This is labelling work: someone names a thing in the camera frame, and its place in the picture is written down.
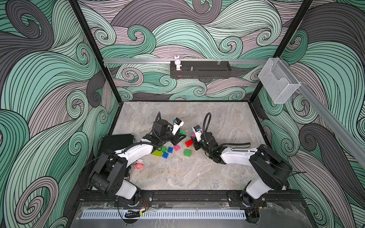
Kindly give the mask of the clear plastic wall bin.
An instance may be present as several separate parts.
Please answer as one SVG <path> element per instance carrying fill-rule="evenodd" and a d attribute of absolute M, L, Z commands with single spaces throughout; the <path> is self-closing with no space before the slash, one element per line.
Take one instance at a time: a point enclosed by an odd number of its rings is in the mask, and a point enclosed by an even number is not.
<path fill-rule="evenodd" d="M 269 58 L 259 73 L 259 80 L 275 104 L 286 103 L 300 87 L 294 71 L 281 58 Z"/>

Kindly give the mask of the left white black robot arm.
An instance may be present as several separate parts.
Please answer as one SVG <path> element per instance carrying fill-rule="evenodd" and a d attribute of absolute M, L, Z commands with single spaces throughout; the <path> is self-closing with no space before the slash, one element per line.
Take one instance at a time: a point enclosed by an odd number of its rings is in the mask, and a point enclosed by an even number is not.
<path fill-rule="evenodd" d="M 186 137 L 180 132 L 183 125 L 184 121 L 179 118 L 169 123 L 158 116 L 151 133 L 146 134 L 139 142 L 119 150 L 106 149 L 98 157 L 88 177 L 89 184 L 109 198 L 118 196 L 126 200 L 129 205 L 137 205 L 141 190 L 125 180 L 128 167 L 162 148 L 167 142 L 171 142 L 174 146 L 178 145 Z"/>

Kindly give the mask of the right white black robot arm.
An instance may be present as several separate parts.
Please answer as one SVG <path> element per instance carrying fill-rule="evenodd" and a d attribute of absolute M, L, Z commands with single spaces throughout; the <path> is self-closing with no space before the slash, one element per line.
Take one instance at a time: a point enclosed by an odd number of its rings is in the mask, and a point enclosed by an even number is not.
<path fill-rule="evenodd" d="M 262 195 L 271 191 L 280 191 L 291 175 L 292 166 L 269 146 L 262 144 L 257 148 L 233 148 L 230 145 L 217 144 L 211 132 L 205 132 L 199 125 L 193 127 L 191 137 L 194 148 L 202 149 L 206 156 L 218 164 L 241 164 L 252 167 L 258 174 L 240 194 L 245 207 L 265 207 Z"/>

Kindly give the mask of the blue lego brick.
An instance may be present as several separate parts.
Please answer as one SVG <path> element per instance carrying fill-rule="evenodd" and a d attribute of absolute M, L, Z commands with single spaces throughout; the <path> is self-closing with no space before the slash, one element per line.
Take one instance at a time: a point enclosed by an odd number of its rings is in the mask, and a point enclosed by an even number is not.
<path fill-rule="evenodd" d="M 165 159 L 167 159 L 167 158 L 168 158 L 168 156 L 169 156 L 169 153 L 163 153 L 163 154 L 162 154 L 162 157 L 163 157 L 163 158 L 165 158 Z"/>
<path fill-rule="evenodd" d="M 172 154 L 173 153 L 173 147 L 169 147 L 167 152 Z"/>

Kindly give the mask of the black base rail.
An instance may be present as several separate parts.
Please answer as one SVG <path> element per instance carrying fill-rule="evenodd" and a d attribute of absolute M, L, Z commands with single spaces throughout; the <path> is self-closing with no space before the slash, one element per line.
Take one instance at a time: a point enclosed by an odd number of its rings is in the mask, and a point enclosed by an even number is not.
<path fill-rule="evenodd" d="M 254 208 L 264 206 L 269 202 L 295 202 L 303 201 L 304 198 L 299 191 L 269 191 L 259 199 L 244 199 L 241 190 L 141 190 L 137 201 L 113 196 L 107 198 L 97 191 L 84 191 L 78 195 L 76 203 L 105 203 L 119 207 L 160 207 L 168 203 L 227 203 L 230 207 Z"/>

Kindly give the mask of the pink toy figure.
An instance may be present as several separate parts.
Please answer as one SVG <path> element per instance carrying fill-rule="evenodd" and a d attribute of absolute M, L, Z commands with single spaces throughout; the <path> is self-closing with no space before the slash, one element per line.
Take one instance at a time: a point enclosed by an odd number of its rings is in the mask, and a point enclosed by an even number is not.
<path fill-rule="evenodd" d="M 144 168 L 144 162 L 142 159 L 138 159 L 134 165 L 135 170 L 142 170 Z"/>

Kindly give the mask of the black wall shelf tray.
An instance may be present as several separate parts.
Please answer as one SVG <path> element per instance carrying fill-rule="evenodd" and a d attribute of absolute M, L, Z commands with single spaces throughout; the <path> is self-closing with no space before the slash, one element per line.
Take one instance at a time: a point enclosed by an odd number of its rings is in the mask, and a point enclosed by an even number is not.
<path fill-rule="evenodd" d="M 232 68 L 228 61 L 181 62 L 181 71 L 176 71 L 175 62 L 170 62 L 170 77 L 174 79 L 228 79 L 231 76 Z"/>

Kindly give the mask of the black box on table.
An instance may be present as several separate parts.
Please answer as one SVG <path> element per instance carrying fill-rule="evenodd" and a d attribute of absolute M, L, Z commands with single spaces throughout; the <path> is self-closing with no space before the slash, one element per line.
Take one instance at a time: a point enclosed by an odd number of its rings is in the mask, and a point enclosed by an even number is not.
<path fill-rule="evenodd" d="M 98 145 L 98 152 L 101 155 L 103 151 L 110 149 L 112 151 L 121 150 L 135 142 L 132 134 L 106 135 Z"/>

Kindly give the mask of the long red lego brick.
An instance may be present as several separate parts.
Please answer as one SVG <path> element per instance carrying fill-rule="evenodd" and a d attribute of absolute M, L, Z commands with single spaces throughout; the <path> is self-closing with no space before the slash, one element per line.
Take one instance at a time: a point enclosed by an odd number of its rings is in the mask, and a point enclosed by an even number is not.
<path fill-rule="evenodd" d="M 186 147 L 191 147 L 191 146 L 193 146 L 193 145 L 194 145 L 193 140 L 189 140 L 189 141 L 185 142 L 185 146 L 186 146 Z"/>

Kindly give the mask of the aluminium rail right wall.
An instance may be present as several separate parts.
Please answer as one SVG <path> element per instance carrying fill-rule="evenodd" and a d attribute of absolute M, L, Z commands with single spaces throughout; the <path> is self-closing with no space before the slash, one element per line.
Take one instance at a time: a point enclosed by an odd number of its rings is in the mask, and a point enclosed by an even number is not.
<path fill-rule="evenodd" d="M 328 65 L 324 73 L 302 63 L 283 62 L 288 75 L 300 82 L 299 90 L 341 140 L 346 149 L 365 165 L 365 82 L 347 83 L 346 71 Z"/>

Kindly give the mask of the green lego brick right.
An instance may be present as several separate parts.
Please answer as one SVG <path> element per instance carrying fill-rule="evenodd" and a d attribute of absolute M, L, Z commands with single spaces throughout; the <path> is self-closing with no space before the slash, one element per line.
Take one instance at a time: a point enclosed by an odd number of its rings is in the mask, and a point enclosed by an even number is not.
<path fill-rule="evenodd" d="M 184 150 L 184 156 L 191 157 L 192 151 L 191 150 Z"/>

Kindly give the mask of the white pink bunny figurine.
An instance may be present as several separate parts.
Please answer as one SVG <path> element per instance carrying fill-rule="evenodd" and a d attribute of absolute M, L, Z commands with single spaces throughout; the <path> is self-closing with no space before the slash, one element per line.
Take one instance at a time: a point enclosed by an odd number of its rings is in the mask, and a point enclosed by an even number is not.
<path fill-rule="evenodd" d="M 175 66 L 176 66 L 176 71 L 181 71 L 181 60 L 180 60 L 180 56 L 174 56 L 175 59 Z"/>

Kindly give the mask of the aluminium rail back wall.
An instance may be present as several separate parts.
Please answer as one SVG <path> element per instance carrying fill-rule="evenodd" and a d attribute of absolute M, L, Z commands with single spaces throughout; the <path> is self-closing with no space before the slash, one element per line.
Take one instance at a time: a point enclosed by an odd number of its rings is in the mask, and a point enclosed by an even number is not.
<path fill-rule="evenodd" d="M 170 64 L 171 61 L 175 59 L 136 59 L 136 58 L 114 58 L 114 59 L 103 59 L 104 64 Z M 222 62 L 228 61 L 233 65 L 264 65 L 268 61 L 268 59 L 181 59 L 182 62 L 188 61 L 199 61 L 199 62 L 207 62 L 207 61 L 215 61 Z"/>

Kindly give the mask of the aluminium rail wall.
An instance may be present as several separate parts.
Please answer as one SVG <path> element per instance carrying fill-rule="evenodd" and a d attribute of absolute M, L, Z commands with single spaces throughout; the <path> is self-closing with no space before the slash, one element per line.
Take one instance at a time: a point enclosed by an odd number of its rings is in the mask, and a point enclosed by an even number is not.
<path fill-rule="evenodd" d="M 104 64 L 170 64 L 171 61 L 175 59 L 136 59 L 136 58 L 114 58 L 114 59 L 103 59 Z M 228 61 L 233 65 L 264 65 L 268 61 L 268 59 L 181 59 L 182 62 L 188 61 L 199 61 L 199 62 L 207 62 L 207 61 L 215 61 L 222 62 Z"/>
<path fill-rule="evenodd" d="M 347 83 L 346 71 L 328 65 L 324 73 L 302 63 L 283 62 L 288 75 L 300 82 L 299 90 L 341 140 L 346 149 L 365 165 L 365 82 Z"/>

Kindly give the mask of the lime long lego brick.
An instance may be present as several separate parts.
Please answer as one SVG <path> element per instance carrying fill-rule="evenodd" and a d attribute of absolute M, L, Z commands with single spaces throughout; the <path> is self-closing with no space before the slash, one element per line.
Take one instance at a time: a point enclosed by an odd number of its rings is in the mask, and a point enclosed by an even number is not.
<path fill-rule="evenodd" d="M 152 155 L 154 155 L 154 156 L 158 156 L 158 157 L 162 157 L 163 152 L 162 152 L 162 151 L 158 151 L 158 150 L 156 150 L 156 151 L 154 151 L 154 152 L 152 153 Z"/>

